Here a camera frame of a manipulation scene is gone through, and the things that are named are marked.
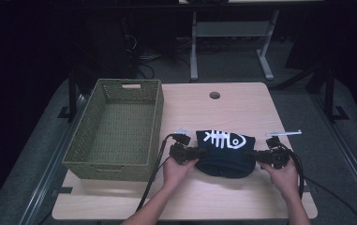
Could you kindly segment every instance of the black pouch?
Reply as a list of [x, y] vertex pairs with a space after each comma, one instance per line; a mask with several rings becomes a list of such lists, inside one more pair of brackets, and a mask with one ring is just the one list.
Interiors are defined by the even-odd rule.
[[255, 138], [217, 130], [198, 130], [196, 136], [198, 147], [207, 149], [207, 155], [196, 164], [203, 173], [243, 178], [254, 171], [255, 159], [244, 155], [254, 150]]

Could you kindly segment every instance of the fish bone graphic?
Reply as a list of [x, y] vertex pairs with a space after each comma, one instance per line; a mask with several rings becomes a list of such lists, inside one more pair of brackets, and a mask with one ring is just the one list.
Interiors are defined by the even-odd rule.
[[210, 132], [205, 132], [206, 137], [203, 139], [207, 142], [211, 139], [211, 144], [214, 144], [216, 147], [224, 148], [225, 141], [227, 143], [227, 147], [230, 149], [238, 149], [245, 145], [246, 140], [243, 135], [222, 132], [218, 130], [211, 130]]

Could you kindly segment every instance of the wicker basket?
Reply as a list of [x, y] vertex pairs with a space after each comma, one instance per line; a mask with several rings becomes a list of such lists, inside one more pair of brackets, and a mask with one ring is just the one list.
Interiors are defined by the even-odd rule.
[[160, 81], [98, 80], [63, 164], [81, 179], [147, 181], [163, 103]]

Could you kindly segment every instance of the forearm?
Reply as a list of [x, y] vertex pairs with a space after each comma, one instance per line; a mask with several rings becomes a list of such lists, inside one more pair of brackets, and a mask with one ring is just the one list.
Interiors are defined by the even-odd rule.
[[149, 202], [143, 206], [143, 208], [126, 219], [122, 224], [156, 224], [173, 192], [174, 187], [163, 187], [151, 200], [149, 200]]
[[309, 218], [299, 195], [284, 198], [289, 210], [290, 225], [310, 225]]

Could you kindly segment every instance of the wooden tabletop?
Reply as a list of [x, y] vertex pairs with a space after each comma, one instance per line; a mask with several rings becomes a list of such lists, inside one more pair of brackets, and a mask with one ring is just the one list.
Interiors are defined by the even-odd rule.
[[[266, 132], [284, 131], [269, 91], [263, 83], [186, 83], [163, 84], [164, 110], [160, 141], [178, 128], [193, 134], [190, 145], [197, 145], [195, 131], [216, 129], [256, 138], [255, 149], [266, 150]], [[219, 99], [210, 98], [218, 92]], [[286, 136], [280, 141], [290, 148]], [[170, 145], [166, 145], [168, 156]], [[160, 189], [160, 170], [148, 198]], [[81, 180], [67, 172], [63, 188], [52, 211], [55, 219], [125, 219], [132, 215], [145, 190], [146, 182]], [[318, 211], [309, 192], [303, 203], [310, 218]], [[248, 177], [213, 177], [192, 169], [176, 190], [160, 219], [216, 220], [287, 218], [288, 211], [270, 176], [257, 165]]]

